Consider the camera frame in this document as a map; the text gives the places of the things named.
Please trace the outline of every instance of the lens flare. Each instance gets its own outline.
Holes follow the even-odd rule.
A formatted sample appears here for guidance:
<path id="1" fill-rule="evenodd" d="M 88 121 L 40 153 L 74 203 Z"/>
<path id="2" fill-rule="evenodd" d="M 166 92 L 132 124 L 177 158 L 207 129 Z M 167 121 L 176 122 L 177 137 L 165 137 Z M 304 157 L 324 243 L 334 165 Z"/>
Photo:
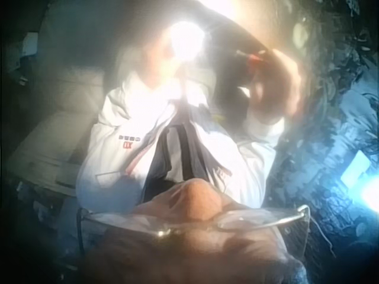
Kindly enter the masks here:
<path id="1" fill-rule="evenodd" d="M 205 33 L 191 22 L 178 22 L 171 27 L 172 48 L 180 61 L 191 61 L 203 47 Z"/>
<path id="2" fill-rule="evenodd" d="M 362 199 L 368 207 L 379 213 L 379 176 L 374 177 L 364 186 Z"/>

